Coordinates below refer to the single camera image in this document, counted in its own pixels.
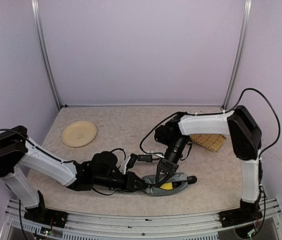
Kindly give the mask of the yellow sponge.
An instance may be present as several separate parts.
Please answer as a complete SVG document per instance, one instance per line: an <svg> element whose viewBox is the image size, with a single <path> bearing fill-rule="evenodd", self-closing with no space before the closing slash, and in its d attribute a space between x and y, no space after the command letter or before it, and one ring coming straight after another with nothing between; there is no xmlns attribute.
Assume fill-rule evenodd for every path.
<svg viewBox="0 0 282 240"><path fill-rule="evenodd" d="M167 191L172 190L173 184L171 182L164 183L163 185L160 186L160 189L167 190Z"/></svg>

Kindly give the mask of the grey zip pouch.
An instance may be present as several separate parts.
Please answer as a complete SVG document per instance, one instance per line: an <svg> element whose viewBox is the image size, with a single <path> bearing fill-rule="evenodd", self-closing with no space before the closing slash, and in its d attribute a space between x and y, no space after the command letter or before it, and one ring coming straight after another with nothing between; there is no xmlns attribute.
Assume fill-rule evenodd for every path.
<svg viewBox="0 0 282 240"><path fill-rule="evenodd" d="M142 178L149 186L143 190L152 197L162 197L177 194L185 190L189 185L197 182L197 177L188 176L184 172L178 172L160 187L155 186L155 175L146 175Z"/></svg>

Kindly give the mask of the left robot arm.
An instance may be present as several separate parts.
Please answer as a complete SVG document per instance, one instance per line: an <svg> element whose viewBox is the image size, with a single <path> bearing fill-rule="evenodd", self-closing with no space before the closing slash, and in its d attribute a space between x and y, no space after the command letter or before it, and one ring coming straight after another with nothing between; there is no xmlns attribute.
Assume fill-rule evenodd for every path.
<svg viewBox="0 0 282 240"><path fill-rule="evenodd" d="M0 179L20 199L38 221L51 217L43 205L42 194L35 191L20 166L46 175L66 188L76 191L93 191L95 186L133 193L145 190L149 184L134 172L120 170L117 156L111 151L96 153L91 160L78 163L62 159L34 142L22 125L0 129Z"/></svg>

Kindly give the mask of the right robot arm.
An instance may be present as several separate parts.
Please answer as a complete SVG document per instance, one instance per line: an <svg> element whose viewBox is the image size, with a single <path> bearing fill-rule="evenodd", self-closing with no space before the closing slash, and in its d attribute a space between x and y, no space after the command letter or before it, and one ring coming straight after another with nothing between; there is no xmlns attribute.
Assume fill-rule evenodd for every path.
<svg viewBox="0 0 282 240"><path fill-rule="evenodd" d="M239 159L242 171L243 192L236 217L247 222L256 213L256 204L262 189L262 154L273 147L279 137L262 148L262 131L248 109L236 102L229 110L209 113L175 112L153 127L156 142L167 146L165 153L144 152L159 158L155 174L155 186L161 187L170 180L183 161L186 146L197 144L217 152L230 138L233 153Z"/></svg>

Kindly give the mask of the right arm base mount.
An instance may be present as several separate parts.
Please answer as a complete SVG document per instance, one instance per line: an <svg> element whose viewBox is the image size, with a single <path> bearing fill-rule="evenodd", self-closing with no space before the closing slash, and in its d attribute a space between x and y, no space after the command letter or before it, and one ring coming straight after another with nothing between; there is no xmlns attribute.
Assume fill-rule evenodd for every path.
<svg viewBox="0 0 282 240"><path fill-rule="evenodd" d="M219 212L219 218L223 228L232 227L255 221L263 217L259 201L249 203L240 200L240 207Z"/></svg>

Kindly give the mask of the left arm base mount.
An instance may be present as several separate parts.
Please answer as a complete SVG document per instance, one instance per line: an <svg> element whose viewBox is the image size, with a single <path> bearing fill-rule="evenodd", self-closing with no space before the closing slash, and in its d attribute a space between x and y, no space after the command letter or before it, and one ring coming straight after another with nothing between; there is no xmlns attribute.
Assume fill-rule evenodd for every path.
<svg viewBox="0 0 282 240"><path fill-rule="evenodd" d="M39 203L37 207L25 208L24 218L36 223L52 227L65 228L68 213L65 211L49 209L45 207L44 197L38 190Z"/></svg>

